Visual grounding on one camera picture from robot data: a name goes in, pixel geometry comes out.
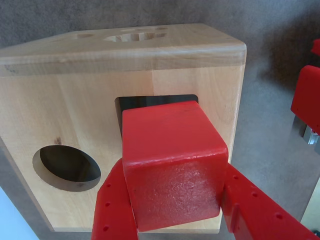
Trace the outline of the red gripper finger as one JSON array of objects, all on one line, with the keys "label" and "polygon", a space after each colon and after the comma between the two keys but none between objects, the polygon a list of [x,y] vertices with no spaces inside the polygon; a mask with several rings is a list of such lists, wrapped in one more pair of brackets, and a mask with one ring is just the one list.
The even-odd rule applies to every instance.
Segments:
[{"label": "red gripper finger", "polygon": [[137,240],[138,230],[119,159],[97,192],[92,240]]},{"label": "red gripper finger", "polygon": [[237,240],[318,240],[232,165],[221,202],[227,229]]}]

